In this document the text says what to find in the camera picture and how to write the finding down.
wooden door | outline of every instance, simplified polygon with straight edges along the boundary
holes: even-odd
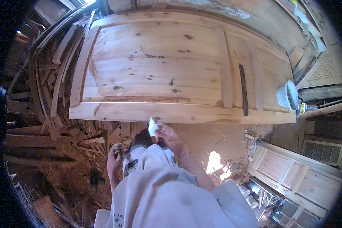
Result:
[[[110,15],[94,21],[85,38],[70,118],[295,123],[295,112],[276,100],[289,79],[285,53],[230,21],[180,11]]]
[[[333,205],[342,183],[342,171],[265,142],[247,171],[320,218]]]

black tool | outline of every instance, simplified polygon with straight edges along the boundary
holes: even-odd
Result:
[[[105,179],[100,177],[100,172],[96,169],[93,169],[91,171],[91,176],[90,176],[90,184],[95,188],[95,194],[98,190],[98,185],[105,184]]]
[[[243,106],[243,116],[248,116],[248,101],[247,101],[247,85],[246,85],[246,77],[244,75],[243,65],[238,63],[240,67],[241,74],[241,84],[242,84],[242,106]]]

white container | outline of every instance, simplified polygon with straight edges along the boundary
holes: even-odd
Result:
[[[282,87],[276,91],[276,99],[282,107],[295,111],[298,108],[298,90],[294,82],[288,80]]]
[[[244,198],[246,198],[251,193],[251,191],[244,185],[241,185],[239,189]]]
[[[251,207],[251,209],[255,209],[259,205],[259,203],[256,200],[254,200],[252,196],[248,196],[246,198],[246,201],[248,205]]]
[[[258,194],[259,191],[261,190],[261,187],[258,186],[257,184],[254,184],[254,185],[252,186],[251,190],[252,190],[254,193]]]

white cloth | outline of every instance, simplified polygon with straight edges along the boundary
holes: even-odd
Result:
[[[160,147],[151,149],[162,154]],[[254,213],[233,181],[209,192],[198,187],[195,177],[186,170],[162,166],[168,159],[156,162],[155,156],[149,157],[147,152],[142,153],[143,162],[138,165],[143,170],[135,167],[114,190],[108,221],[96,221],[94,228],[258,227]]]

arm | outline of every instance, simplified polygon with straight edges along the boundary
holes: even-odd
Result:
[[[198,165],[195,158],[189,153],[187,146],[179,139],[174,130],[164,124],[158,125],[156,140],[162,139],[166,146],[180,159],[181,166],[195,176],[199,187],[208,191],[214,189],[214,184],[203,168]]]
[[[116,143],[110,149],[108,153],[108,176],[110,180],[110,188],[112,195],[115,188],[118,186],[120,180],[118,177],[118,170],[121,166],[121,159],[123,157],[123,146],[120,143]]]

